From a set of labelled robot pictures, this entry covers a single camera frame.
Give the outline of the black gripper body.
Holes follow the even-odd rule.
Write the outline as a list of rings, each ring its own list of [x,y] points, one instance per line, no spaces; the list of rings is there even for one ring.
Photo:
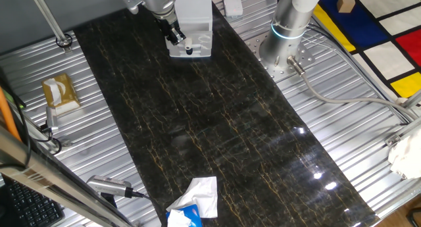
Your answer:
[[[180,25],[177,19],[173,20],[172,22],[168,21],[167,19],[159,19],[159,27],[165,38],[168,34],[174,34],[174,28],[180,29]]]

